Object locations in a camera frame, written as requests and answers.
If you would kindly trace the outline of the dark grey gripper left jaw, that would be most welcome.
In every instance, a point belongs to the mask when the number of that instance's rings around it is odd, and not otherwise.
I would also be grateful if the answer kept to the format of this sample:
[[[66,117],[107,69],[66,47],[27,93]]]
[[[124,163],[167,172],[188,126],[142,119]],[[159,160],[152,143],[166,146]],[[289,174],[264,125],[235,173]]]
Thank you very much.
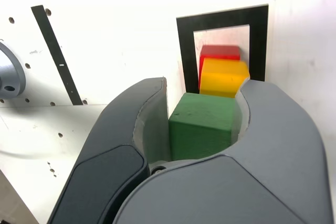
[[[49,223],[113,223],[128,195],[171,160],[166,79],[144,79],[101,112]]]

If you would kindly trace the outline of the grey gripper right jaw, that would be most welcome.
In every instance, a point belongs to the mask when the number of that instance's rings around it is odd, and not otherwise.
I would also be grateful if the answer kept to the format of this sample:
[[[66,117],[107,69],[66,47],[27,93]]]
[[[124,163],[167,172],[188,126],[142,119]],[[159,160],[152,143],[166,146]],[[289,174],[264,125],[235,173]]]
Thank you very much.
[[[115,223],[329,223],[326,153],[312,118],[271,83],[249,80],[236,99],[237,142],[151,176]]]

